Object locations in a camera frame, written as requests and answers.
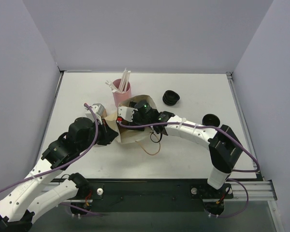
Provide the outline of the brown paper bag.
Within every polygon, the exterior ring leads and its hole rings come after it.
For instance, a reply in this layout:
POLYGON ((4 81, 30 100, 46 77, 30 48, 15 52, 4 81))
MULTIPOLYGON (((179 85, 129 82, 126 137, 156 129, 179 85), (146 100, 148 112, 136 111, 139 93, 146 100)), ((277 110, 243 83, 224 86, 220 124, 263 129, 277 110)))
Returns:
POLYGON ((147 128, 144 129, 144 131, 142 130, 129 130, 126 128, 122 128, 120 127, 116 120, 117 117, 119 116, 119 111, 120 111, 120 107, 131 107, 130 103, 131 102, 140 102, 141 100, 147 100, 147 102, 149 103, 149 106, 151 106, 153 109, 156 109, 156 104, 154 103, 153 99, 149 96, 149 95, 137 95, 134 97, 131 97, 129 99, 126 99, 124 101, 121 101, 119 103, 119 105, 117 106, 117 110, 115 113, 108 115, 107 117, 105 117, 105 121, 107 123, 107 125, 114 131, 116 131, 118 133, 118 136, 115 138, 115 141, 117 141, 119 144, 121 145, 125 145, 125 144, 132 144, 132 143, 136 143, 138 146, 141 147, 141 149, 148 155, 150 156, 154 156, 156 154, 158 154, 160 152, 161 149, 161 143, 158 142, 158 136, 155 135, 156 137, 156 142, 159 145, 159 148, 156 152, 154 153, 149 153, 145 147, 142 144, 142 140, 150 138, 151 133, 153 132, 151 129, 147 128))

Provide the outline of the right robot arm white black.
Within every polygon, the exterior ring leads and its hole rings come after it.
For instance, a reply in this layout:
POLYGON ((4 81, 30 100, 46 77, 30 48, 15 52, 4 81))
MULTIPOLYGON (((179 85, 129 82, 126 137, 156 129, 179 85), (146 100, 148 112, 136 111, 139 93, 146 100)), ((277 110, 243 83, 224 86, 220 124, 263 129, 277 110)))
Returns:
POLYGON ((171 112, 158 112, 146 100, 130 101, 129 107, 133 111, 130 126, 149 124, 157 134, 180 137, 208 149, 213 168, 204 190, 210 197, 221 193, 223 184, 242 154, 241 144, 229 126, 222 125, 216 130, 192 123, 171 112))

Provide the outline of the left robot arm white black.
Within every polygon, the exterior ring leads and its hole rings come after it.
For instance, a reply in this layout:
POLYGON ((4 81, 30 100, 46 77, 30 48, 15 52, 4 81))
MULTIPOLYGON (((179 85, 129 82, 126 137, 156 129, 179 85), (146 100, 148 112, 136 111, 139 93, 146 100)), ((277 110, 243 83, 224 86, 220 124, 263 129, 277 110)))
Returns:
POLYGON ((80 153, 91 145, 108 145, 117 136, 118 132, 112 130, 105 120, 95 122, 86 117, 77 118, 68 131, 43 152, 26 181, 0 201, 0 232, 27 232, 41 215, 61 202, 89 195, 92 192, 89 182, 80 173, 70 174, 47 193, 41 192, 80 153))

